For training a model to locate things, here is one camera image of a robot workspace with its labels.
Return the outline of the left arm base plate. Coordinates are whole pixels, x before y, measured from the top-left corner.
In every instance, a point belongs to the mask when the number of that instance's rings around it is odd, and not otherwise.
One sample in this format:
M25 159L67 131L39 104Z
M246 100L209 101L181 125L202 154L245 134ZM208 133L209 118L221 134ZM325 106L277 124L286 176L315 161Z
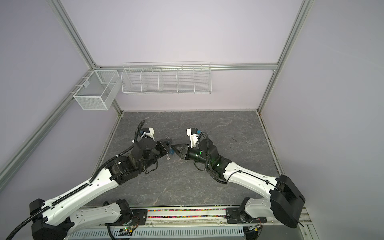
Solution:
M147 209L133 209L130 214L122 215L121 226L143 226L146 224Z

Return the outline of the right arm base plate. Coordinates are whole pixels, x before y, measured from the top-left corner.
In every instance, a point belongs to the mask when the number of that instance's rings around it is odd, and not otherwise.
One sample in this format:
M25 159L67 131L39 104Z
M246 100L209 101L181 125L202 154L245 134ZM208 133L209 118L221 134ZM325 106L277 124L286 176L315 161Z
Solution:
M225 218L228 224L265 224L266 217L253 218L248 215L245 210L240 208L226 208Z

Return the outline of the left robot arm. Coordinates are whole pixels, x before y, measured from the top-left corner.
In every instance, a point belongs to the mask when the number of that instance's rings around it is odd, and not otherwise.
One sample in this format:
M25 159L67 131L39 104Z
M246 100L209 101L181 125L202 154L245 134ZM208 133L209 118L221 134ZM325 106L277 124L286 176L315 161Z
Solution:
M30 216L7 236L13 239L31 223L35 240L63 240L73 232L99 224L129 223L132 211L125 200L105 207L82 210L96 197L146 173L147 169L171 150L172 139L134 140L123 152L103 163L86 181L50 200L30 203Z

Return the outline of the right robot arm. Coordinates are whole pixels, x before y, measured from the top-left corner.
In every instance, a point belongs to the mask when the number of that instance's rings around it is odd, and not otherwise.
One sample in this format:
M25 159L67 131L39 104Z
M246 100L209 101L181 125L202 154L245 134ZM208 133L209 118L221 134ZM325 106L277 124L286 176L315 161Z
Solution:
M244 216L256 219L265 208L267 216L273 216L283 225L292 229L299 225L306 199L288 176L271 177L243 168L219 155L213 143L209 147L197 148L189 144L177 144L172 145L172 150L183 160L204 164L203 170L216 182L240 185L266 200L265 203L260 203L255 199L245 198L239 208Z

